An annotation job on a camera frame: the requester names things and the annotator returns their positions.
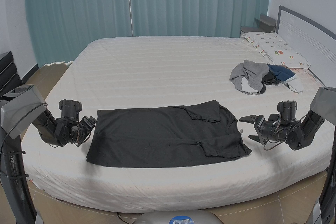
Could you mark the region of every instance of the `baseboard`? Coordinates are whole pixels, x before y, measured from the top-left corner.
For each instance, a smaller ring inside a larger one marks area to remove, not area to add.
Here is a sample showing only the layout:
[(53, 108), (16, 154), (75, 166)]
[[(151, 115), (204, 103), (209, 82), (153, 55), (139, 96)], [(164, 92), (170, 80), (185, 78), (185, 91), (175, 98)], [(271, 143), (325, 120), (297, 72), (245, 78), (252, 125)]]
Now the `baseboard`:
[(21, 80), (22, 83), (26, 83), (28, 79), (39, 69), (39, 66), (36, 64)]

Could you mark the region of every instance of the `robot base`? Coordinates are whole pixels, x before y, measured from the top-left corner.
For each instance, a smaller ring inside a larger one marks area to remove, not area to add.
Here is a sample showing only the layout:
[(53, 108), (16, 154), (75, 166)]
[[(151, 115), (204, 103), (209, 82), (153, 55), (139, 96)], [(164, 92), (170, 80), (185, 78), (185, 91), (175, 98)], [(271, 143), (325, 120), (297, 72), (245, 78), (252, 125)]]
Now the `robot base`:
[(223, 222), (208, 211), (186, 210), (145, 213), (133, 224), (223, 224)]

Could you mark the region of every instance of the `white pillow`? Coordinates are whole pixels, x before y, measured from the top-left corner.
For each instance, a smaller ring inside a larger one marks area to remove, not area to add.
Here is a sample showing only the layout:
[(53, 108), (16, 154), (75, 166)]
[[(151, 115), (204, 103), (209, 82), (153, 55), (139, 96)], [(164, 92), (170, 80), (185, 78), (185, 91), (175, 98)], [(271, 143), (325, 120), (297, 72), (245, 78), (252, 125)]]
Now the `white pillow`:
[(308, 61), (277, 33), (249, 32), (241, 35), (250, 42), (270, 63), (285, 65), (288, 68), (308, 69)]

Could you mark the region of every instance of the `black furniture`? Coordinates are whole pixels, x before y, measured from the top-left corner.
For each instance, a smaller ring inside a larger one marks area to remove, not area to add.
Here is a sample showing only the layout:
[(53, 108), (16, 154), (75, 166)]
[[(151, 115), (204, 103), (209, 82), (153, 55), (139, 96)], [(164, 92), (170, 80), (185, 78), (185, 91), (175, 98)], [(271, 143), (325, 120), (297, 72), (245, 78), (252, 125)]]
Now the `black furniture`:
[(270, 33), (275, 31), (275, 25), (277, 21), (265, 14), (260, 14), (260, 18), (254, 18), (258, 27), (248, 27), (248, 26), (241, 26), (240, 27), (240, 35), (249, 32), (264, 32)]
[(13, 61), (11, 52), (0, 54), (0, 96), (23, 84)]

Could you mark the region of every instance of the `white bed sheet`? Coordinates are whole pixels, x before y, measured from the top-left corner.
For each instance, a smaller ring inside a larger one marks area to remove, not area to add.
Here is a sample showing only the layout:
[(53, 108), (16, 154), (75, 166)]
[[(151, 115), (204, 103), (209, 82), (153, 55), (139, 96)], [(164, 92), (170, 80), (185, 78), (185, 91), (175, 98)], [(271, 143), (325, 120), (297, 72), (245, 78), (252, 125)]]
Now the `white bed sheet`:
[[(62, 99), (82, 102), (80, 117), (98, 109), (192, 105), (217, 100), (238, 119), (277, 112), (281, 100), (298, 102), (297, 118), (309, 110), (319, 84), (298, 74), (302, 95), (282, 84), (249, 96), (235, 90), (231, 70), (244, 59), (266, 62), (242, 38), (120, 37), (90, 43), (47, 97), (55, 117)], [(252, 124), (239, 122), (244, 143), (253, 152), (241, 159), (194, 167), (114, 168), (86, 162), (91, 138), (81, 147), (52, 148), (32, 125), (23, 139), (24, 165), (33, 182), (51, 196), (107, 211), (143, 213), (217, 207), (274, 193), (323, 171), (330, 161), (333, 127), (317, 132), (311, 146), (292, 151), (281, 144), (264, 151), (248, 138)]]

